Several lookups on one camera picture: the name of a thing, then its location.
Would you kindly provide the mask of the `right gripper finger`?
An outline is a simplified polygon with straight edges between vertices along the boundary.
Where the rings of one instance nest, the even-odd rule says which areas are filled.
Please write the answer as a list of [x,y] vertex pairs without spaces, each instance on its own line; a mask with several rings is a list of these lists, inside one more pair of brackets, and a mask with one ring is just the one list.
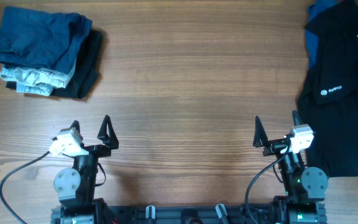
[[303,122],[302,122],[302,120],[300,118],[300,115],[297,112],[297,110],[292,111],[292,117],[293,117],[293,123],[294,123],[295,126],[303,125]]
[[263,124],[258,116],[255,117],[255,133],[253,146],[254,147],[265,147],[268,144],[268,137],[263,127]]

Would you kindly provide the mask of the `black polo shirt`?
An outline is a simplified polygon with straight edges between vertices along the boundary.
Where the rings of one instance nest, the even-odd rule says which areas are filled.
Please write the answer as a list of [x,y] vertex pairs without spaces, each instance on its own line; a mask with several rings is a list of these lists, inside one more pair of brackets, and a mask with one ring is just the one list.
[[317,24],[319,51],[326,43],[329,49],[338,46],[343,60],[333,70],[318,54],[298,97],[298,111],[314,131],[308,164],[330,177],[358,177],[358,5],[337,2],[306,27],[312,31]]

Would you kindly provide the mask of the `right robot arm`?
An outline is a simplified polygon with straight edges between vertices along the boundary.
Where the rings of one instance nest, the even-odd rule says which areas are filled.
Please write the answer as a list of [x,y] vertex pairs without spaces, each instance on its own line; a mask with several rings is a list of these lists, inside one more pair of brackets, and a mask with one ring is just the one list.
[[322,201],[328,186],[326,173],[303,162],[301,152],[308,149],[314,131],[304,124],[297,111],[292,111],[290,132],[281,139],[270,140],[260,118],[255,118],[253,146],[263,149],[263,156],[275,156],[271,165],[262,169],[253,180],[273,169],[285,189],[284,196],[275,196],[267,205],[246,204],[246,214],[254,223],[326,223]]

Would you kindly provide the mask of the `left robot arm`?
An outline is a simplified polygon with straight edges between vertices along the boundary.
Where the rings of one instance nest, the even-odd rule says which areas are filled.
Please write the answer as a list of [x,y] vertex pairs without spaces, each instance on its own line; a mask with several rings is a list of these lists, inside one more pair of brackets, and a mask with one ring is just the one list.
[[102,198],[94,198],[99,171],[103,171],[99,158],[111,156],[119,148],[119,141],[113,130],[111,119],[106,115],[97,138],[101,144],[85,146],[80,134],[80,124],[75,120],[69,128],[62,129],[53,139],[49,152],[53,156],[62,154],[73,159],[71,168],[62,169],[55,176],[53,186],[61,203],[53,209],[51,223],[85,224],[118,223],[114,212]]

